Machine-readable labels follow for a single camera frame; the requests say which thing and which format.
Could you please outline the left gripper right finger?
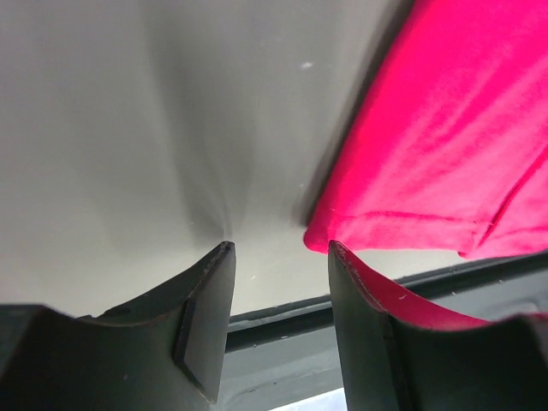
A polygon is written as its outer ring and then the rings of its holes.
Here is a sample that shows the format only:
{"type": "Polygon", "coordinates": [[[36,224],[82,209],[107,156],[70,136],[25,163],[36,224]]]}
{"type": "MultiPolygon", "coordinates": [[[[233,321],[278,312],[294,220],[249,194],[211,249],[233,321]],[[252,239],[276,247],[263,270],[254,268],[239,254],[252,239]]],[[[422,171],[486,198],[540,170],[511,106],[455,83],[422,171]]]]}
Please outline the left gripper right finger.
{"type": "Polygon", "coordinates": [[[337,241],[329,285],[348,409],[546,409],[545,313],[488,321],[449,310],[337,241]]]}

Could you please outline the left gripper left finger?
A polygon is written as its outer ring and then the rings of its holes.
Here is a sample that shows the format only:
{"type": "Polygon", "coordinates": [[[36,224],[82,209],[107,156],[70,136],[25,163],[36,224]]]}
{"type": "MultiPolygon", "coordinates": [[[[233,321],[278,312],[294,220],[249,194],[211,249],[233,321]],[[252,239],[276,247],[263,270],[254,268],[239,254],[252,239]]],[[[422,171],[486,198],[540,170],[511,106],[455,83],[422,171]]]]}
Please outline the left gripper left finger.
{"type": "Polygon", "coordinates": [[[100,316],[1,308],[4,410],[208,410],[218,399],[235,245],[100,316]]]}

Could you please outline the bright pink-red t shirt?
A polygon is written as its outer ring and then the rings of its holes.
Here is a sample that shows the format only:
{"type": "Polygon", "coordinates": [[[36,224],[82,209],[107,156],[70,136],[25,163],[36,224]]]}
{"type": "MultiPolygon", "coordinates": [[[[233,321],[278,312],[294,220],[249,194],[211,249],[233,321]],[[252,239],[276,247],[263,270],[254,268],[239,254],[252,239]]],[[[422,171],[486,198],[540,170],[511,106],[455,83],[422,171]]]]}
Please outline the bright pink-red t shirt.
{"type": "Polygon", "coordinates": [[[467,259],[546,250],[546,2],[416,2],[303,241],[467,259]]]}

